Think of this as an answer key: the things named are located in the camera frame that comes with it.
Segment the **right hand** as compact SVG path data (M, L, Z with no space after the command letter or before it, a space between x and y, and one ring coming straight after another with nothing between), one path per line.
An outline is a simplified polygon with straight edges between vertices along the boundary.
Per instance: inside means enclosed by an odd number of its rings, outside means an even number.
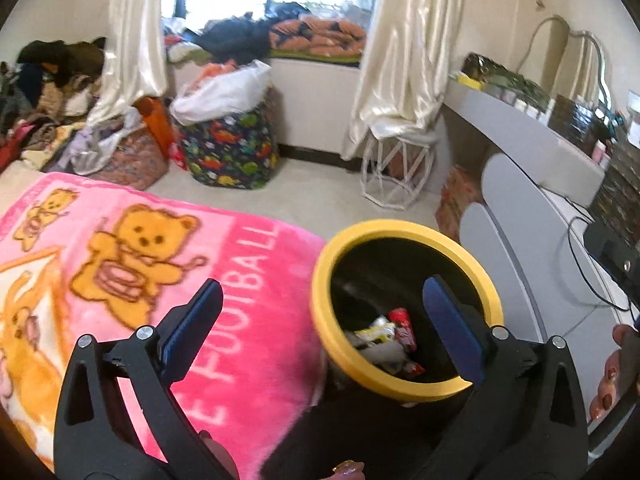
M618 349L604 364L597 394L592 399L589 415L593 420L604 416L631 388L639 390L639 332L629 325L616 325L612 331Z

